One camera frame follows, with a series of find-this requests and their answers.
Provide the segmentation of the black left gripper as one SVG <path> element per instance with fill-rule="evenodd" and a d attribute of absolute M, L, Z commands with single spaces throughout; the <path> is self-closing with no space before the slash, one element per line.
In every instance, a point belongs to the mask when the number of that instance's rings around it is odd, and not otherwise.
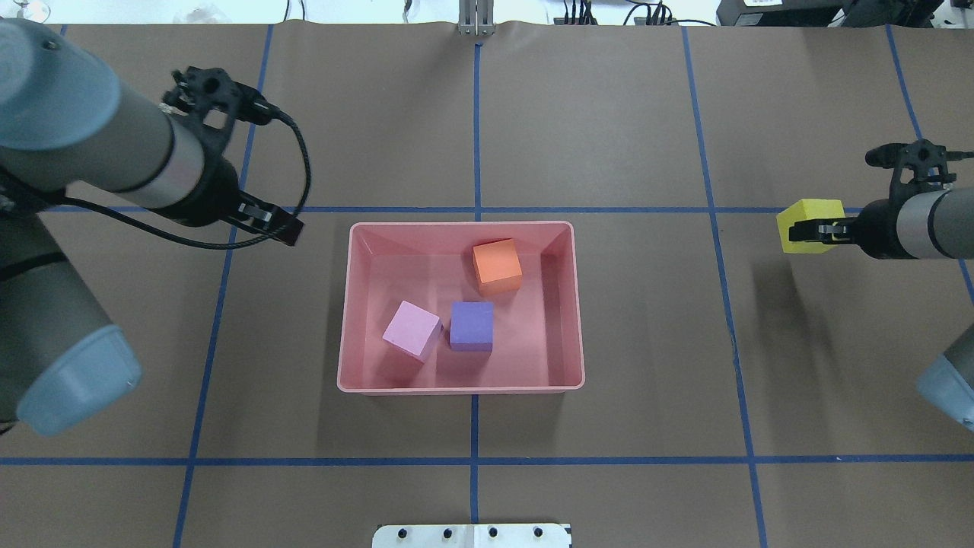
<path fill-rule="evenodd" d="M 305 228 L 298 215 L 264 202 L 250 194 L 239 194 L 239 177 L 232 163 L 223 156 L 205 161 L 205 170 L 194 190 L 177 203 L 177 223 L 188 228 L 204 228 L 222 219 L 232 209 L 232 223 L 257 236 L 269 236 L 294 247 Z"/>

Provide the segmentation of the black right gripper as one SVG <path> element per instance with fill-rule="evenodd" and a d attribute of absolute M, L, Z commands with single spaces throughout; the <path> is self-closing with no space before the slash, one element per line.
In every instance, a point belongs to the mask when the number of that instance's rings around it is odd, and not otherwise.
<path fill-rule="evenodd" d="M 788 229 L 795 244 L 852 245 L 877 260 L 910 260 L 896 233 L 897 209 L 889 200 L 867 204 L 856 218 L 814 218 Z"/>

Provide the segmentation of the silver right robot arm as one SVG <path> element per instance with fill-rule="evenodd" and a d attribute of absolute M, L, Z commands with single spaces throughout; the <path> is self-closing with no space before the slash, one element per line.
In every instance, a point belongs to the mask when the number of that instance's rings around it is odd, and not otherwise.
<path fill-rule="evenodd" d="M 838 200 L 800 200 L 775 216 L 783 253 L 852 245 L 880 260 L 971 260 L 970 188 L 921 192 L 904 202 L 870 202 L 858 215 Z M 973 329 L 967 327 L 922 372 L 916 390 L 966 430 L 973 419 Z"/>

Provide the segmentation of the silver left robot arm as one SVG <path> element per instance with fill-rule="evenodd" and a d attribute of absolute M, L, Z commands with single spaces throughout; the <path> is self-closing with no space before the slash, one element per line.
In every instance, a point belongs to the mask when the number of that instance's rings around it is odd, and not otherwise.
<path fill-rule="evenodd" d="M 312 167 L 293 118 L 222 68 L 175 70 L 154 103 L 39 22 L 3 20 L 1 42 L 2 431 L 53 436 L 131 393 L 142 366 L 41 212 L 88 209 L 203 250 L 293 246 Z M 274 121 L 304 165 L 292 212 L 244 192 L 224 156 L 237 122 Z"/>

